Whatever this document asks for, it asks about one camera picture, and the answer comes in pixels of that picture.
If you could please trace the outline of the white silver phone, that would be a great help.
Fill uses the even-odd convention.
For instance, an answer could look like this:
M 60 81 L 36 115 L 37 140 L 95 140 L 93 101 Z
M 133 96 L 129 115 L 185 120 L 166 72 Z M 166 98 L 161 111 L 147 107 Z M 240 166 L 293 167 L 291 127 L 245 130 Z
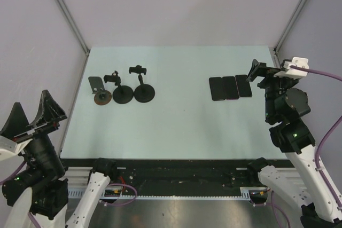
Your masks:
M 249 81 L 247 81 L 247 75 L 236 75 L 236 84 L 240 97 L 247 98 L 252 97 L 252 90 Z

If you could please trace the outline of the purple phone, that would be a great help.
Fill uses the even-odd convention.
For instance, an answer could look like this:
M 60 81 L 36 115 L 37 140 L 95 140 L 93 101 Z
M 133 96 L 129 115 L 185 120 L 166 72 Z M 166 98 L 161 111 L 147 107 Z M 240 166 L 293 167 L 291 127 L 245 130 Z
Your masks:
M 226 100 L 237 100 L 239 99 L 238 88 L 236 79 L 234 76 L 224 76 L 222 78 Z

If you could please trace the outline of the black phone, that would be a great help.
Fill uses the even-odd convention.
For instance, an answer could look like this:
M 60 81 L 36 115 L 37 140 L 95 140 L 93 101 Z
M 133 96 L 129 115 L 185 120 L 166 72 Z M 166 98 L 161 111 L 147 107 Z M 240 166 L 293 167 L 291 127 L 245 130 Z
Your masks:
M 209 87 L 213 101 L 222 101 L 226 99 L 223 79 L 221 77 L 210 77 Z

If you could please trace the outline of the rusty base phone stand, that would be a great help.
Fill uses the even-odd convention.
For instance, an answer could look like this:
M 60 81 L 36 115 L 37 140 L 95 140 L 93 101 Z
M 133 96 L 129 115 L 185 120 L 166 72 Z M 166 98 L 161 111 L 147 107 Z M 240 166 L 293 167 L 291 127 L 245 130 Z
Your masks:
M 94 102 L 97 105 L 104 106 L 112 100 L 112 95 L 108 90 L 105 89 L 101 77 L 89 76 L 88 81 L 92 89 L 92 94 L 94 95 Z

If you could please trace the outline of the black stand holding purple phone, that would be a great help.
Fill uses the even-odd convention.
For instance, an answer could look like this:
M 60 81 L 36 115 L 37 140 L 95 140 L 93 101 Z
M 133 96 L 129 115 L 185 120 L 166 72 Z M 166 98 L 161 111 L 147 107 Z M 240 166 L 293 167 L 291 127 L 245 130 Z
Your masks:
M 133 99 L 134 92 L 132 88 L 121 84 L 121 77 L 116 70 L 111 75 L 104 75 L 104 82 L 111 82 L 116 86 L 116 89 L 112 93 L 112 98 L 116 103 L 123 105 Z

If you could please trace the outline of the black stand holding white phone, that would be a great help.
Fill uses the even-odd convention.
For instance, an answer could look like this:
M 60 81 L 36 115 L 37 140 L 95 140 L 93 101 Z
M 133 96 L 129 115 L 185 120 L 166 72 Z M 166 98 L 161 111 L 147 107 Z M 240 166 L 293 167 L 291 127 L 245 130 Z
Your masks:
M 139 86 L 134 90 L 134 97 L 140 103 L 148 103 L 156 95 L 154 87 L 149 84 L 145 84 L 143 81 L 143 75 L 147 74 L 147 69 L 141 65 L 136 65 L 135 67 L 129 67 L 129 73 L 138 74 Z

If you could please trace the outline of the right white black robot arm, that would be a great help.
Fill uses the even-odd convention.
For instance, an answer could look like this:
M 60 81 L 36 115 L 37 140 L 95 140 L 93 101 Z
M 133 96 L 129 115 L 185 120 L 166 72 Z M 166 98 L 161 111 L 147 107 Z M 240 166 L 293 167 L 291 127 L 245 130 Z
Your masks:
M 295 87 L 307 74 L 318 74 L 341 80 L 340 76 L 310 69 L 308 59 L 284 60 L 280 68 L 268 67 L 256 59 L 247 75 L 248 82 L 262 77 L 258 88 L 265 91 L 265 122 L 274 146 L 292 163 L 305 189 L 301 189 L 265 158 L 248 165 L 247 181 L 264 185 L 287 204 L 301 211 L 303 227 L 341 227 L 341 192 L 337 189 L 321 159 L 321 150 L 328 137 L 341 123 L 338 119 L 319 144 L 315 142 L 302 117 L 310 112 L 307 94 Z

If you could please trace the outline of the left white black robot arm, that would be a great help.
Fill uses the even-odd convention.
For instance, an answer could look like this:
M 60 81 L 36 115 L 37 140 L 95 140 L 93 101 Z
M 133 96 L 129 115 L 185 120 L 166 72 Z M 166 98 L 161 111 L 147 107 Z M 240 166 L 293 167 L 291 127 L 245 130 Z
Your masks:
M 5 227 L 88 227 L 100 196 L 119 176 L 116 162 L 99 158 L 89 173 L 88 185 L 69 219 L 68 167 L 62 164 L 49 133 L 58 130 L 65 111 L 43 90 L 35 119 L 29 122 L 19 102 L 13 104 L 1 129 L 1 160 L 22 156 L 24 162 L 1 182 L 12 207 Z

